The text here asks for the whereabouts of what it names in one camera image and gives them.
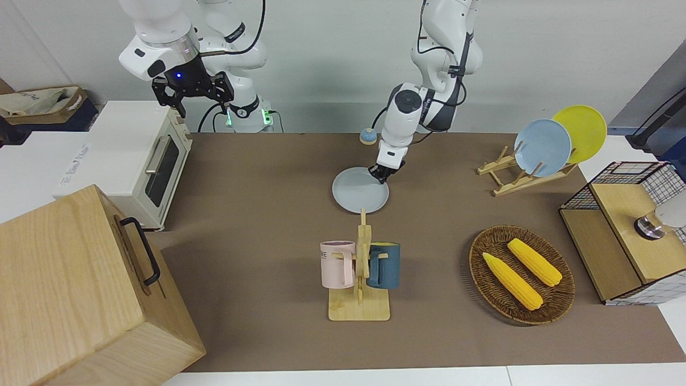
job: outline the wicker basket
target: wicker basket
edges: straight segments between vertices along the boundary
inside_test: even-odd
[[[540,281],[508,249],[507,243],[519,238],[539,252],[562,273],[562,281],[548,287]],[[543,297],[543,305],[529,311],[498,281],[486,265],[482,253],[488,252],[506,262]],[[480,233],[469,250],[469,269],[472,279],[484,299],[507,318],[527,325],[551,323],[565,316],[574,301],[574,278],[567,262],[553,246],[527,229],[510,225],[491,227]]]

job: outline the wooden crate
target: wooden crate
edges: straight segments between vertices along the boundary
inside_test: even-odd
[[[0,225],[0,384],[160,385],[204,355],[160,251],[146,285],[122,219],[92,185]]]

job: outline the yellow plate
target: yellow plate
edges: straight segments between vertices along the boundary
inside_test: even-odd
[[[575,149],[569,163],[579,163],[594,156],[605,143],[607,124],[593,107],[575,105],[558,111],[553,120],[567,129],[571,147]]]

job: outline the oven door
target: oven door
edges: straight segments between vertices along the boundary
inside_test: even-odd
[[[186,156],[181,138],[169,123],[168,129],[157,139],[138,194],[140,204],[152,215],[153,221],[143,224],[146,228],[163,226]]]

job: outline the oven handle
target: oven handle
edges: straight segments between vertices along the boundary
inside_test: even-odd
[[[145,167],[146,174],[157,174],[160,171],[160,166],[162,165],[162,160],[165,157],[165,153],[169,148],[169,143],[172,142],[172,137],[167,135],[166,137],[161,137],[157,140],[157,145],[155,145],[155,151],[152,153],[150,162],[148,162]]]

